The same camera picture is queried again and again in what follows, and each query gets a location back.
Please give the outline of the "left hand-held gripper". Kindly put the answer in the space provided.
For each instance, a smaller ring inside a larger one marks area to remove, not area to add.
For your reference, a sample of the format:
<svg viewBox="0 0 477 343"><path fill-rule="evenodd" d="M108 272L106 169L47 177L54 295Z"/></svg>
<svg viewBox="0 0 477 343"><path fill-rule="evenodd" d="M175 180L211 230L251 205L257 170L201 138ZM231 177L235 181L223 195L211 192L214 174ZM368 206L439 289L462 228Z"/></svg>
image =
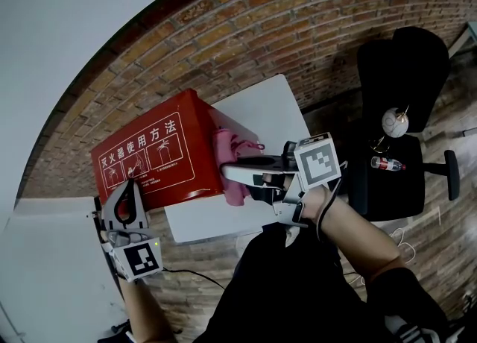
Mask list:
<svg viewBox="0 0 477 343"><path fill-rule="evenodd" d="M127 211L125 222L116 215L116 205L126 191ZM161 272L161 243L149 228L139 186L134 179L119 185L109 196L102 208L101 231L105 239L101 242L103 252L111 269L131 283Z"/></svg>

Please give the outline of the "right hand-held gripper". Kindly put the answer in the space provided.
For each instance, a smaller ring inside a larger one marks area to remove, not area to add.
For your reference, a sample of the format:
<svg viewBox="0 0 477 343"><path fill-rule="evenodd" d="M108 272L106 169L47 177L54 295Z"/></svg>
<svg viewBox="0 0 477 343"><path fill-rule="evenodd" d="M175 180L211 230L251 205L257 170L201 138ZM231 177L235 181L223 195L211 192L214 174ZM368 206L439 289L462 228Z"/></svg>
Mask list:
<svg viewBox="0 0 477 343"><path fill-rule="evenodd" d="M239 157L235 163L221 165L222 175L250 187L255 201L273 207L281 224L304 227L304 198L309 190L335 181L326 205L337 197L341 169L330 133L322 133L299 142L287 142L281 155Z"/></svg>

